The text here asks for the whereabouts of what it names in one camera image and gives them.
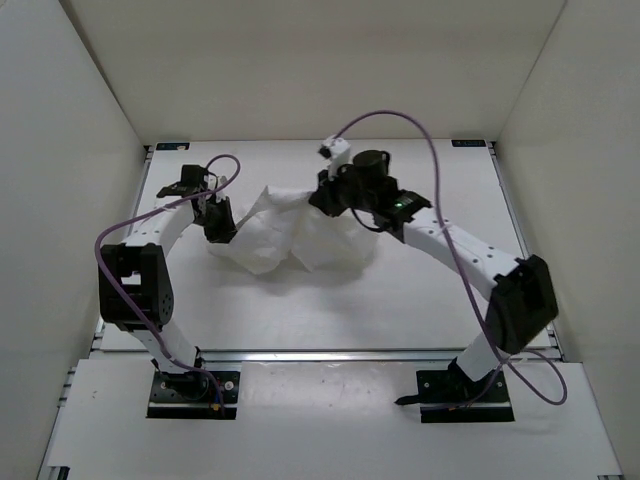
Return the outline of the white skirt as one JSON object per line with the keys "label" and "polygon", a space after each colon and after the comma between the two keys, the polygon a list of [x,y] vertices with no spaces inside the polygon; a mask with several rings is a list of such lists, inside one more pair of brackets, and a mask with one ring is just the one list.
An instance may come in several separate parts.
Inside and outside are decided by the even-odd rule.
{"label": "white skirt", "polygon": [[362,269],[373,257],[377,236],[354,218],[324,215],[300,189],[265,187],[237,224],[227,244],[211,244],[215,257],[253,275],[275,270],[292,257],[308,271],[345,266]]}

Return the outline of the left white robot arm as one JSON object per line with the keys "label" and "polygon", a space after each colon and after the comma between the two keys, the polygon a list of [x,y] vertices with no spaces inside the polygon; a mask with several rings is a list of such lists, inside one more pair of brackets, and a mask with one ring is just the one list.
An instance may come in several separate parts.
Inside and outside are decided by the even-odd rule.
{"label": "left white robot arm", "polygon": [[237,228],[224,192],[231,182],[206,167],[185,165],[180,179],[156,194],[152,210],[108,228],[95,245],[102,320],[136,338],[188,398],[206,392],[209,373],[198,348],[173,320],[167,257],[192,226],[211,244],[233,239]]}

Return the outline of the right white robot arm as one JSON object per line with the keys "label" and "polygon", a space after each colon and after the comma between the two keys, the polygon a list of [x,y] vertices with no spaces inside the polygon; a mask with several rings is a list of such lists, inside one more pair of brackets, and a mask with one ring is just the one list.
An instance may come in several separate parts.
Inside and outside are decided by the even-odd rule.
{"label": "right white robot arm", "polygon": [[484,378],[501,360],[525,347],[558,314],[547,263],[505,253],[439,218],[436,208],[419,194],[399,187],[389,174],[390,155],[366,150],[322,147],[327,168],[320,171],[310,204],[329,217],[347,210],[372,215],[373,229],[422,251],[465,278],[488,302],[480,334],[454,362],[449,391],[471,400],[484,388]]}

